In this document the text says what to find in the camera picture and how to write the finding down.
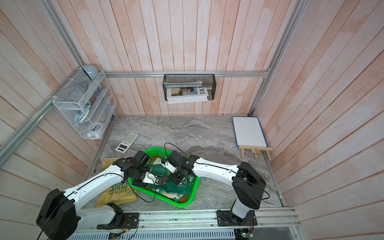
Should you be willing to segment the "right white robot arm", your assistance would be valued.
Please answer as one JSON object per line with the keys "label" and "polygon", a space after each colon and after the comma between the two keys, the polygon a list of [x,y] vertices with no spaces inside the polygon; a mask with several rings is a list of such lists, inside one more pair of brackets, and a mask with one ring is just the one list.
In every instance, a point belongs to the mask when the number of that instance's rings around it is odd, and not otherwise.
{"label": "right white robot arm", "polygon": [[208,178],[233,187],[237,198],[230,210],[230,217],[236,221],[245,220],[251,210],[258,210],[266,193],[266,181],[249,164],[224,165],[210,162],[199,156],[188,158],[173,151],[162,160],[162,165],[171,172],[172,182],[178,185],[190,176]]}

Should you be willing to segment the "yellow kettle chips bag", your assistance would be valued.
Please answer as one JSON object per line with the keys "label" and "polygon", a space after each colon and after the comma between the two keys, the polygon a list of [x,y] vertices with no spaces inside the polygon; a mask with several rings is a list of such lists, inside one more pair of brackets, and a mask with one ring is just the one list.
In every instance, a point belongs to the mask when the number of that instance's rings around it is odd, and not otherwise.
{"label": "yellow kettle chips bag", "polygon": [[94,207],[102,207],[108,203],[121,205],[125,203],[136,202],[137,200],[138,197],[131,189],[128,182],[119,182],[100,193],[97,197]]}

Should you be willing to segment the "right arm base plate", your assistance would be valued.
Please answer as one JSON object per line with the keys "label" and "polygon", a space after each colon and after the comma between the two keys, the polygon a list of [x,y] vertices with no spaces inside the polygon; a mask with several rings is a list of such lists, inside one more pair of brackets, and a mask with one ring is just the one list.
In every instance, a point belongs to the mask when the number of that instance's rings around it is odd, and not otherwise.
{"label": "right arm base plate", "polygon": [[255,227],[258,225],[255,212],[249,210],[246,217],[241,219],[232,213],[232,211],[217,210],[217,222],[219,227],[233,227],[233,226],[249,226]]}

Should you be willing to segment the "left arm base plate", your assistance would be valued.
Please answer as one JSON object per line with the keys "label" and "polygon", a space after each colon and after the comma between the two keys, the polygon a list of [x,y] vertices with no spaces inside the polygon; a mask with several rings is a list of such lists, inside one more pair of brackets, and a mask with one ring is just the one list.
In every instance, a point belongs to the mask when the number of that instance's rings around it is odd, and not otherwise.
{"label": "left arm base plate", "polygon": [[106,225],[97,225],[98,230],[122,230],[138,227],[139,213],[117,213]]}

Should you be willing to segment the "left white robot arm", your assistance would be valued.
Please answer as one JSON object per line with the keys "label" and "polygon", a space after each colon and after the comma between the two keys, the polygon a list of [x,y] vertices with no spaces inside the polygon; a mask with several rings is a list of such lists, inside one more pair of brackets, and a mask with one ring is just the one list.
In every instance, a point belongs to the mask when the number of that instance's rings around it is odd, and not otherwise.
{"label": "left white robot arm", "polygon": [[134,157],[114,161],[104,171],[77,186],[49,192],[36,220],[41,233],[50,240],[66,240],[74,232],[94,226],[104,230],[125,227],[130,219],[118,205],[108,203],[90,210],[84,210],[83,206],[109,187],[127,183],[129,178],[143,184],[154,183],[155,177],[150,177],[146,168],[149,160],[148,154],[138,151]]}

